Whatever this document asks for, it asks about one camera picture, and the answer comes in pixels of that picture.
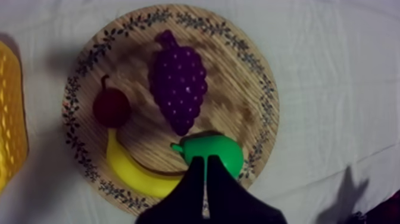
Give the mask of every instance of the yellow container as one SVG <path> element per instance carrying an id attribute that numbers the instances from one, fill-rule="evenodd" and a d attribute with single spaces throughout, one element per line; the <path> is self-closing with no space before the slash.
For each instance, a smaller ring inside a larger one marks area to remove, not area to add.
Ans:
<path id="1" fill-rule="evenodd" d="M 24 118 L 20 62 L 0 41 L 0 192 L 27 157 Z"/>

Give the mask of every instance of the floral border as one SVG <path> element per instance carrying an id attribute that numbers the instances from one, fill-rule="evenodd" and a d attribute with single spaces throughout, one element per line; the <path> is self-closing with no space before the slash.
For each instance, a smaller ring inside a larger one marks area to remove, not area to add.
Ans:
<path id="1" fill-rule="evenodd" d="M 274 89 L 271 87 L 271 81 L 268 80 L 265 73 L 265 68 L 261 65 L 259 59 L 253 53 L 249 52 L 249 45 L 245 40 L 240 39 L 235 35 L 226 22 L 215 23 L 209 18 L 195 17 L 189 13 L 176 13 L 173 15 L 168 8 L 156 10 L 154 13 L 147 15 L 139 15 L 136 18 L 130 17 L 127 23 L 123 23 L 122 29 L 113 28 L 104 30 L 104 37 L 101 43 L 93 44 L 89 55 L 78 61 L 78 66 L 75 70 L 80 76 L 86 76 L 90 70 L 93 70 L 93 65 L 99 61 L 100 57 L 105 56 L 107 51 L 112 50 L 113 43 L 118 36 L 129 37 L 131 32 L 136 30 L 145 30 L 155 23 L 166 23 L 167 20 L 175 19 L 176 24 L 180 24 L 185 28 L 199 29 L 204 34 L 214 36 L 219 35 L 225 39 L 225 44 L 230 46 L 237 52 L 237 57 L 244 62 L 252 72 L 260 76 L 260 85 L 263 90 L 263 95 L 260 96 L 260 109 L 262 110 L 262 129 L 260 136 L 256 138 L 255 144 L 252 146 L 252 151 L 249 152 L 248 159 L 245 160 L 245 167 L 239 175 L 239 181 L 242 178 L 249 178 L 250 174 L 254 174 L 255 162 L 261 158 L 263 153 L 263 144 L 268 141 L 269 132 L 265 130 L 271 123 L 270 117 L 273 115 L 272 105 L 270 100 L 273 99 Z M 82 142 L 76 135 L 76 130 L 80 127 L 75 117 L 75 112 L 79 110 L 79 100 L 76 97 L 77 91 L 80 89 L 79 77 L 72 76 L 68 78 L 68 84 L 65 87 L 65 100 L 63 103 L 62 117 L 64 125 L 68 129 L 66 143 L 74 150 L 74 159 L 85 168 L 85 177 L 91 182 L 99 182 L 99 190 L 105 195 L 111 195 L 115 199 L 121 199 L 121 203 L 126 204 L 129 208 L 146 209 L 149 204 L 146 198 L 132 197 L 131 192 L 125 189 L 116 188 L 111 181 L 105 181 L 101 178 L 97 171 L 97 166 L 92 164 L 88 151 L 85 149 L 85 143 Z"/>

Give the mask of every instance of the toy fruit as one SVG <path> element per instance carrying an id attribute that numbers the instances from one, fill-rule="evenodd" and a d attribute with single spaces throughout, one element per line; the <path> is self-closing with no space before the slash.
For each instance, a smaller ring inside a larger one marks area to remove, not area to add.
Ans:
<path id="1" fill-rule="evenodd" d="M 132 110 L 128 98 L 121 90 L 106 87 L 107 78 L 107 74 L 101 78 L 102 91 L 93 103 L 93 114 L 105 127 L 118 128 L 128 121 Z"/>
<path id="2" fill-rule="evenodd" d="M 166 197 L 182 179 L 182 175 L 164 176 L 146 170 L 117 141 L 115 129 L 108 130 L 107 162 L 126 185 L 153 197 Z"/>
<path id="3" fill-rule="evenodd" d="M 201 156 L 205 161 L 210 155 L 218 155 L 228 172 L 237 178 L 243 166 L 243 152 L 238 143 L 224 135 L 204 136 L 186 140 L 183 145 L 172 144 L 172 149 L 183 154 L 185 162 L 190 165 L 193 157 Z"/>
<path id="4" fill-rule="evenodd" d="M 178 135 L 185 135 L 200 114 L 207 91 L 201 57 L 188 46 L 178 46 L 170 30 L 156 41 L 162 46 L 150 78 L 150 89 L 164 117 Z"/>

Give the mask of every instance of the purple grapes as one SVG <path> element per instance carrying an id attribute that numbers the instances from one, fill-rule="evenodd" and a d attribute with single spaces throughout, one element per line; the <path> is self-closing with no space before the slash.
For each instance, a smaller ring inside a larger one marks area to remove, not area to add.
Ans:
<path id="1" fill-rule="evenodd" d="M 200 115 L 207 92 L 207 74 L 201 57 L 189 46 L 179 46 L 170 30 L 157 36 L 162 46 L 150 78 L 154 100 L 172 129 L 180 136 L 188 133 Z"/>

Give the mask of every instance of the table surface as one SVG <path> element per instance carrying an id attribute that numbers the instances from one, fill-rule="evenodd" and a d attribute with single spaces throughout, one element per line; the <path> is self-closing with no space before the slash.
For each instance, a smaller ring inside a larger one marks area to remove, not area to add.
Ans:
<path id="1" fill-rule="evenodd" d="M 272 155 L 250 192 L 289 223 L 334 223 L 400 188 L 400 2 L 180 0 L 243 29 L 280 97 Z M 0 198 L 0 223 L 133 223 L 75 169 L 61 100 L 83 45 L 129 11 L 168 0 L 3 0 L 18 43 L 30 154 Z"/>

